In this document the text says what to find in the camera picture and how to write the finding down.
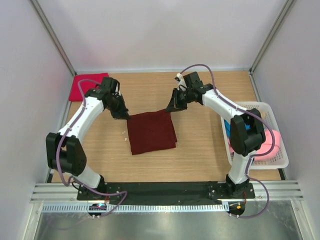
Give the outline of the folded red t-shirt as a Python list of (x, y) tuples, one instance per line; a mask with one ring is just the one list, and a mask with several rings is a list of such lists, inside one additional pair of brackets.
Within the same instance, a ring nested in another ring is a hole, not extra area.
[(92, 73), (92, 74), (78, 74), (73, 78), (71, 85), (71, 91), (68, 100), (70, 102), (81, 102), (83, 97), (80, 93), (78, 83), (81, 80), (86, 80), (80, 83), (81, 89), (85, 94), (90, 88), (94, 88), (97, 84), (101, 84), (103, 77), (108, 77), (107, 72), (104, 73)]

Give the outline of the blue t-shirt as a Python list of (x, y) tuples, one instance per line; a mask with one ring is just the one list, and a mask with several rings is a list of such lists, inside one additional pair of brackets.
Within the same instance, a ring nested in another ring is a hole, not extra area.
[(224, 127), (225, 127), (226, 136), (227, 136), (228, 138), (230, 138), (231, 126), (230, 126), (230, 124), (229, 124), (226, 120), (224, 120)]

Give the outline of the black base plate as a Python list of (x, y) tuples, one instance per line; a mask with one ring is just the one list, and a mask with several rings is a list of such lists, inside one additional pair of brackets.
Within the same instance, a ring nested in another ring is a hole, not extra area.
[(222, 200), (254, 199), (253, 185), (230, 194), (225, 182), (109, 182), (108, 194), (127, 191), (123, 205), (135, 206), (197, 206), (219, 204)]

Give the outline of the white plastic basket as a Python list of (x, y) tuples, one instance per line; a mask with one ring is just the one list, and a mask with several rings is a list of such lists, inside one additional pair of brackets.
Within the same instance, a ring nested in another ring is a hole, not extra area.
[[(289, 164), (288, 155), (278, 128), (276, 118), (274, 116), (273, 110), (265, 102), (256, 101), (242, 101), (237, 102), (240, 106), (249, 109), (256, 108), (261, 113), (261, 118), (267, 123), (267, 125), (272, 129), (274, 134), (275, 144), (272, 151), (264, 156), (257, 156), (254, 158), (251, 164), (251, 170), (275, 170), (286, 168)], [(230, 165), (232, 165), (234, 150), (231, 148), (229, 138), (226, 135), (224, 119), (220, 117), (222, 132), (224, 138), (224, 144), (226, 148), (227, 159)], [(264, 126), (264, 132), (266, 136), (265, 142), (261, 145), (261, 148), (257, 151), (257, 154), (265, 153), (272, 146), (272, 136), (270, 131), (266, 126)]]

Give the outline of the dark red t-shirt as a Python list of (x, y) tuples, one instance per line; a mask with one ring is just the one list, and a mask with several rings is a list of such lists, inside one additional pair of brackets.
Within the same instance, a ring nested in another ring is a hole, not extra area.
[(171, 114), (164, 109), (132, 115), (127, 120), (127, 131), (132, 155), (176, 147)]

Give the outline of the aluminium frame rail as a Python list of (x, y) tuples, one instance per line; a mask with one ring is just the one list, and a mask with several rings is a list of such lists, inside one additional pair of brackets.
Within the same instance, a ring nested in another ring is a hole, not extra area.
[(33, 203), (63, 203), (105, 201), (117, 204), (123, 192), (127, 192), (126, 205), (205, 205), (218, 201), (283, 201), (302, 200), (303, 194), (295, 180), (271, 180), (249, 186), (238, 193), (230, 194), (224, 182), (109, 182), (108, 197), (101, 196), (81, 186), (64, 186), (61, 183), (38, 183), (31, 195)]

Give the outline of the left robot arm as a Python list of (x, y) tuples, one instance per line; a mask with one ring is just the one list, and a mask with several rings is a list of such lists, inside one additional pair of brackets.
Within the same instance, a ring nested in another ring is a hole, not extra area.
[(62, 183), (68, 187), (72, 181), (88, 190), (95, 200), (108, 197), (105, 180), (87, 164), (82, 146), (87, 131), (105, 110), (115, 120), (128, 120), (129, 110), (120, 92), (120, 82), (103, 77), (87, 92), (79, 89), (82, 103), (76, 113), (57, 133), (50, 132), (45, 138), (47, 165), (59, 173)]

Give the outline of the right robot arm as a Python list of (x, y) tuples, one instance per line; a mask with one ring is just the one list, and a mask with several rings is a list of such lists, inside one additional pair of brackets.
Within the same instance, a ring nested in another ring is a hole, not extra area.
[(172, 91), (166, 112), (186, 110), (189, 103), (195, 102), (210, 108), (229, 124), (233, 160), (225, 178), (225, 192), (229, 197), (237, 198), (249, 186), (250, 156), (256, 154), (266, 140), (260, 112), (235, 104), (211, 83), (203, 84), (197, 72), (178, 73), (175, 80), (178, 86)]

